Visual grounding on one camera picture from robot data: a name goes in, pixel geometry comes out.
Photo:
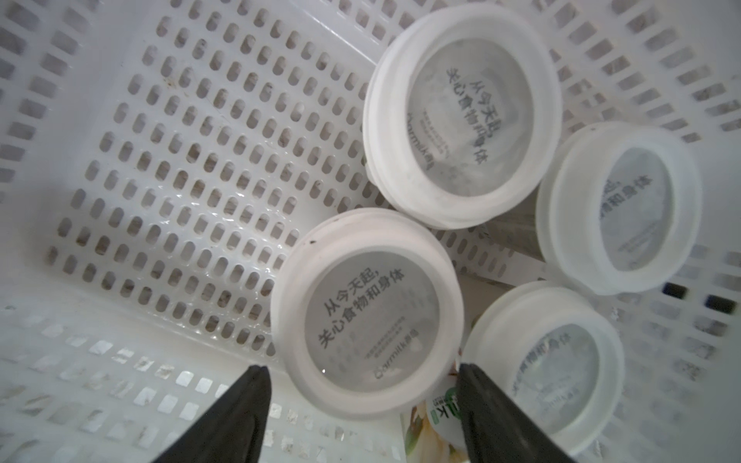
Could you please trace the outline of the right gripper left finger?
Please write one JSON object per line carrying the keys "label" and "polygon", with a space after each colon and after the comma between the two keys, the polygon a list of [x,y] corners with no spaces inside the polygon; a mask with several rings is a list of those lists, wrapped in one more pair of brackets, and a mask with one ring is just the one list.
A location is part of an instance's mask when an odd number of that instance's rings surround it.
{"label": "right gripper left finger", "polygon": [[271,393],[269,369],[250,366],[156,461],[257,462]]}

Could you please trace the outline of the white yogurt cup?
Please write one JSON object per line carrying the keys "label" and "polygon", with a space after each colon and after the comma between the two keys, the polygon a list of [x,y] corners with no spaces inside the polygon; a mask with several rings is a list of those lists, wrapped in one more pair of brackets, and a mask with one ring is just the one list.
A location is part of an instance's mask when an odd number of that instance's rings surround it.
{"label": "white yogurt cup", "polygon": [[397,210],[442,230],[526,199],[562,132],[561,87],[538,33],[494,3],[417,20],[380,58],[367,94],[367,173]]}
{"label": "white yogurt cup", "polygon": [[384,208],[339,214],[302,237],[276,279],[271,317],[295,387],[346,420],[422,400],[453,366],[464,331],[443,246]]}
{"label": "white yogurt cup", "polygon": [[445,376],[429,397],[403,414],[403,428],[407,462],[469,462],[457,376]]}

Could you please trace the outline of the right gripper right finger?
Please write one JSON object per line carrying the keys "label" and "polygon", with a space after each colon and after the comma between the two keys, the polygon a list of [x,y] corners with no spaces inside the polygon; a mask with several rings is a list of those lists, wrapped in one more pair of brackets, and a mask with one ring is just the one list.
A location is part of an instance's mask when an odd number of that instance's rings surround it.
{"label": "right gripper right finger", "polygon": [[457,402],[472,462],[573,462],[478,366],[460,366]]}

